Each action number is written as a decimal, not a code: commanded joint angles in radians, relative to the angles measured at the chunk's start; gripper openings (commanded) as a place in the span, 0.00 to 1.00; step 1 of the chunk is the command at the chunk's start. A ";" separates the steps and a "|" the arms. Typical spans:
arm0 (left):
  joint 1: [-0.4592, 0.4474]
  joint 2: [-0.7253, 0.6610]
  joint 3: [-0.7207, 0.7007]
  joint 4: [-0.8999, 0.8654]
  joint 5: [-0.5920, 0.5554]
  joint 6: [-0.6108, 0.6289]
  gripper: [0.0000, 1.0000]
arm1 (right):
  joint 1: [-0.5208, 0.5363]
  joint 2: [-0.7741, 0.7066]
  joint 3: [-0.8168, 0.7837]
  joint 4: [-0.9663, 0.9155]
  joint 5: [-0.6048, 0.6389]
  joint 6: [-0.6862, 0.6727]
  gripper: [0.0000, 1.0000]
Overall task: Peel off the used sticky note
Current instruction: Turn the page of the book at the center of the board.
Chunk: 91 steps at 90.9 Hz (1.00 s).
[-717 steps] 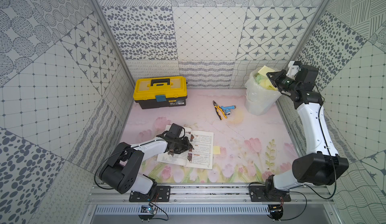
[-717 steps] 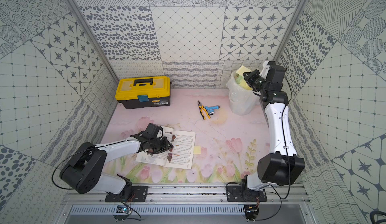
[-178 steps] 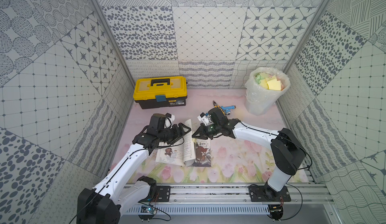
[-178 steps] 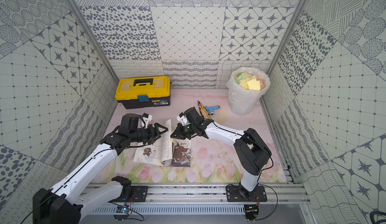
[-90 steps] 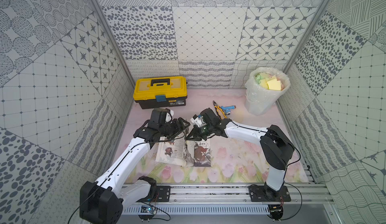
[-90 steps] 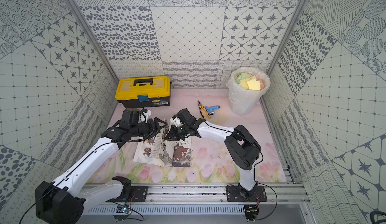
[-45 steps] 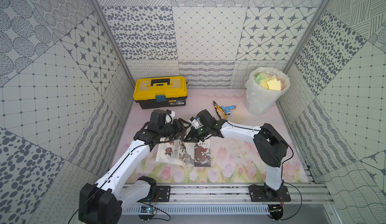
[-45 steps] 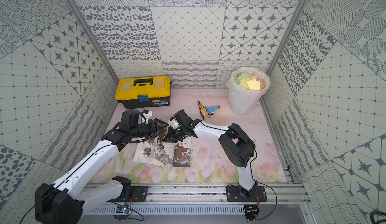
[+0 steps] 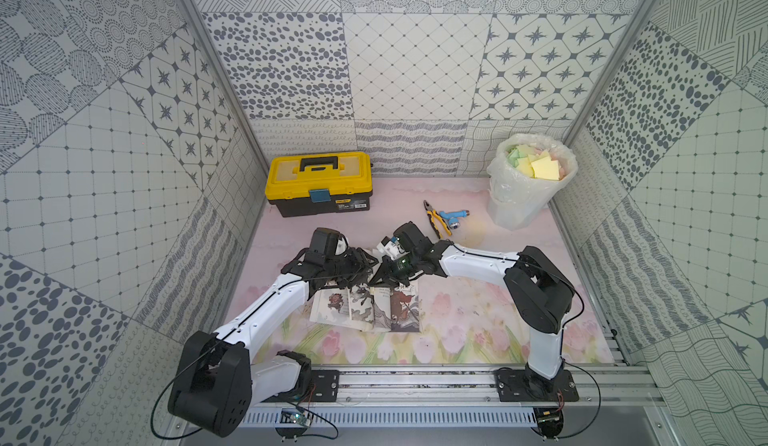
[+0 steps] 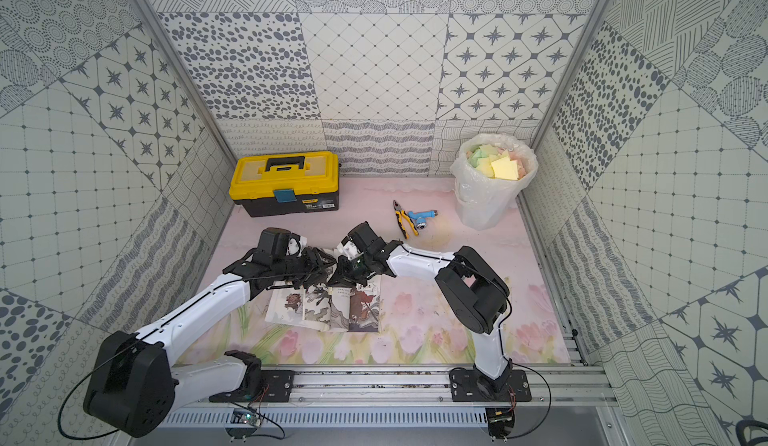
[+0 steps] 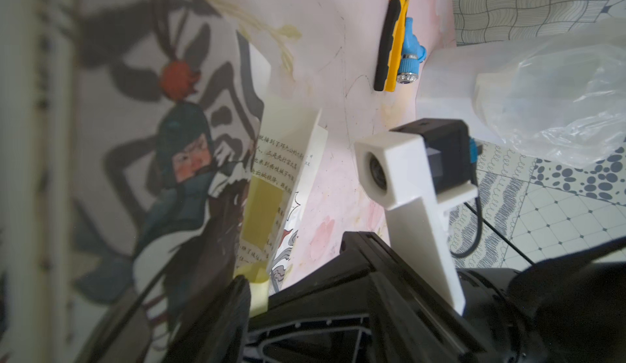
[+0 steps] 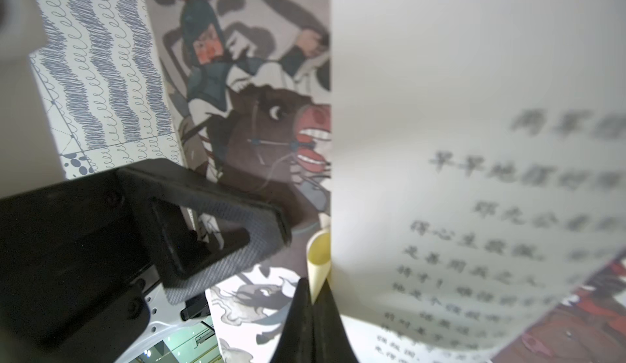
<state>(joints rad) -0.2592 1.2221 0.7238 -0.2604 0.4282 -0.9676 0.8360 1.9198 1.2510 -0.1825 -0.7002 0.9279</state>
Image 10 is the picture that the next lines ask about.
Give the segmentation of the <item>illustrated story book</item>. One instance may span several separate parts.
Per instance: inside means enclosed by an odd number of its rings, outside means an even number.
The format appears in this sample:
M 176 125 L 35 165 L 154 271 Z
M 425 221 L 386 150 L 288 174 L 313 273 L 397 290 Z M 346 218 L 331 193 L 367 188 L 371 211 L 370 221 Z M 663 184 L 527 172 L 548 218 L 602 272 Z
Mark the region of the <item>illustrated story book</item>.
M 379 331 L 381 278 L 353 288 L 312 286 L 272 292 L 267 323 L 318 332 L 375 333 Z

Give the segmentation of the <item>yellow sticky note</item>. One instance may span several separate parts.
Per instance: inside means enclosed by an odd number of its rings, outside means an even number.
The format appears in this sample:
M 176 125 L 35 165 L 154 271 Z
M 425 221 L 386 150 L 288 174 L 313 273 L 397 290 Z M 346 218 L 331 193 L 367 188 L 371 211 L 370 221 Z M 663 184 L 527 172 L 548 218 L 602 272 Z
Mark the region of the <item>yellow sticky note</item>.
M 512 160 L 508 157 L 502 157 L 491 164 L 493 172 L 493 178 L 504 181 L 518 181 L 522 175 L 520 173 L 520 166 L 516 160 Z

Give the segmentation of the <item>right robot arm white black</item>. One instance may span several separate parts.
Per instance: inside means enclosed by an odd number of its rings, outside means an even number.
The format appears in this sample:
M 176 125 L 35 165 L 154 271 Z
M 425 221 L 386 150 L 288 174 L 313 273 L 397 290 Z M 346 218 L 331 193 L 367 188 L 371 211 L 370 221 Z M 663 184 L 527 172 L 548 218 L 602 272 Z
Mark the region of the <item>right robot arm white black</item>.
M 454 316 L 473 335 L 475 370 L 489 381 L 509 376 L 512 366 L 500 339 L 500 325 L 511 313 L 509 288 L 476 250 L 463 246 L 453 253 L 433 252 L 385 241 L 363 222 L 336 251 L 330 286 L 362 286 L 377 276 L 436 284 Z

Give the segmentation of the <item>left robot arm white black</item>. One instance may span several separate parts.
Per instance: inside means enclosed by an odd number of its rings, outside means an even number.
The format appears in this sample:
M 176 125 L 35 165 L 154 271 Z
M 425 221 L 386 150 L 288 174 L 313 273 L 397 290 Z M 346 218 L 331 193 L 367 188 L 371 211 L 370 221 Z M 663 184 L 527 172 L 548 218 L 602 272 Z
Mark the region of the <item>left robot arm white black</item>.
M 323 283 L 335 265 L 331 254 L 307 246 L 305 238 L 265 229 L 256 247 L 200 293 L 134 333 L 117 331 L 104 340 L 86 379 L 84 412 L 139 438 L 198 400 L 259 398 L 266 389 L 262 362 L 251 353 L 229 350 L 185 367 L 177 361 L 216 323 L 261 293 Z

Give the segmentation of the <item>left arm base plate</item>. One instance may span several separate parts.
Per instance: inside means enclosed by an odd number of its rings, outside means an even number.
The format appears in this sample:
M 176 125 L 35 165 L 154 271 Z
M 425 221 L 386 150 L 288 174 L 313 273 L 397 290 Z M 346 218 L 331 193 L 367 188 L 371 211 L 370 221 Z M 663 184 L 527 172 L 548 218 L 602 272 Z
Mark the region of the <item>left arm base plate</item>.
M 211 403 L 287 403 L 290 400 L 296 372 L 293 370 L 261 370 L 247 372 L 241 385 L 230 392 L 212 395 Z

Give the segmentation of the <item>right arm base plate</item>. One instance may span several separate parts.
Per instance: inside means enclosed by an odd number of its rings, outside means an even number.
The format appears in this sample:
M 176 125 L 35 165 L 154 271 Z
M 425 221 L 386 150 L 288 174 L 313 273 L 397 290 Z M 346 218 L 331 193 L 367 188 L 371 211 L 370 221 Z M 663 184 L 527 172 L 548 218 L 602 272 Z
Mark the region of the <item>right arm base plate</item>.
M 453 368 L 448 373 L 454 402 L 530 402 L 532 394 L 526 373 L 507 368 L 497 379 L 490 379 L 479 370 Z

